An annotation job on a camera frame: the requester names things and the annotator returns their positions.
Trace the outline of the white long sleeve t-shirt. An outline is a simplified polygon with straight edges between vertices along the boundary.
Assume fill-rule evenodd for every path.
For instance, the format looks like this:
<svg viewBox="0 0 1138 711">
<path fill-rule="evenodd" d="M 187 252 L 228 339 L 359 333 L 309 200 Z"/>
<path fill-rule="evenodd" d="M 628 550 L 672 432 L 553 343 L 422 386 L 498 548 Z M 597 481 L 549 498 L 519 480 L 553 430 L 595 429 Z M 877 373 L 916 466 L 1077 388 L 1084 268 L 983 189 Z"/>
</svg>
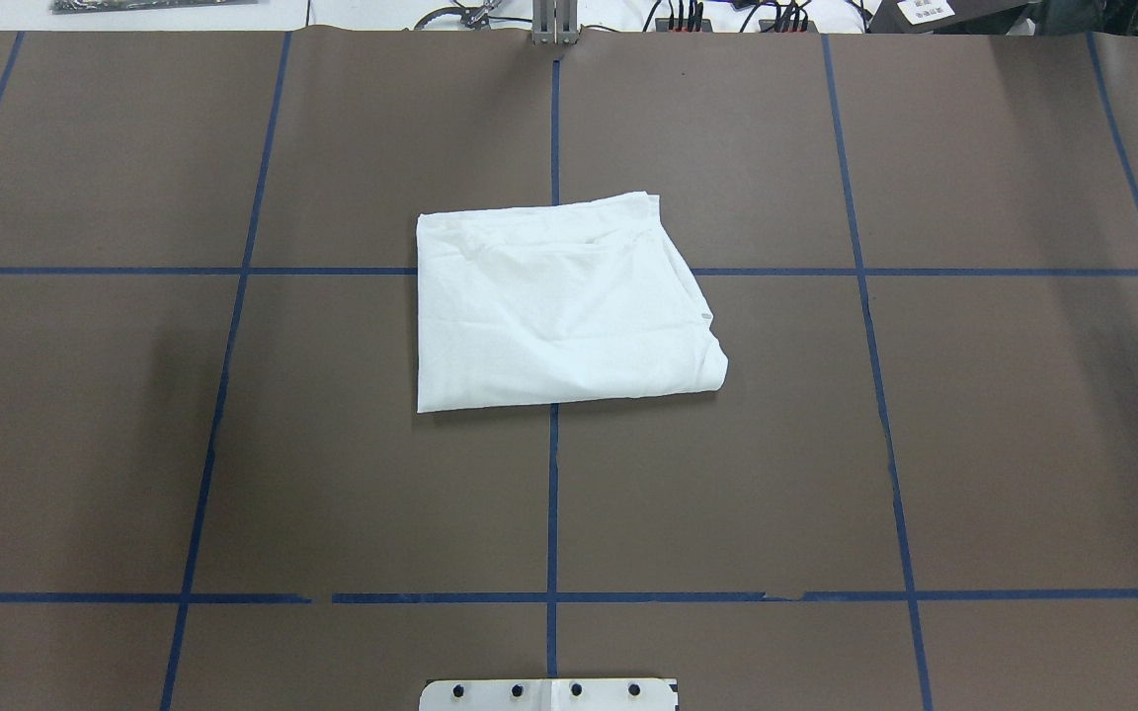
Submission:
<svg viewBox="0 0 1138 711">
<path fill-rule="evenodd" d="M 728 369 L 658 195 L 417 220 L 417 413 L 712 392 Z"/>
</svg>

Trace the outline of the aluminium frame post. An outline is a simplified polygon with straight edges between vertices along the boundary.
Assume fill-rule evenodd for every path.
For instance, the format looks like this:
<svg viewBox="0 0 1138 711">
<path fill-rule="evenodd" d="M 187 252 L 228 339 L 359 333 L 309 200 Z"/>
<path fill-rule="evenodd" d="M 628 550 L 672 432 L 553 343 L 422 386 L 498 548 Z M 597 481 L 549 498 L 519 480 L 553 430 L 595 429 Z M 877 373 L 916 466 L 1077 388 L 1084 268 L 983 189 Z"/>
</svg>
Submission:
<svg viewBox="0 0 1138 711">
<path fill-rule="evenodd" d="M 531 43 L 570 46 L 582 36 L 577 0 L 533 0 Z"/>
</svg>

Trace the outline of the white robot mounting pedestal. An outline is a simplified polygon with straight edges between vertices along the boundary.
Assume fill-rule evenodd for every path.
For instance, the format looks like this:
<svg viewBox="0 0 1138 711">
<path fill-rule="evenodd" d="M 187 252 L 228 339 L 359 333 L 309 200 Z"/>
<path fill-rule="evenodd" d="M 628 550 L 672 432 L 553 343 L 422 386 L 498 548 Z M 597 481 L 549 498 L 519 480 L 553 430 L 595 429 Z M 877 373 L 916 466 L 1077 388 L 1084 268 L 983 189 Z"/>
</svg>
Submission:
<svg viewBox="0 0 1138 711">
<path fill-rule="evenodd" d="M 424 685 L 420 710 L 679 710 L 678 683 L 654 676 L 460 679 Z"/>
</svg>

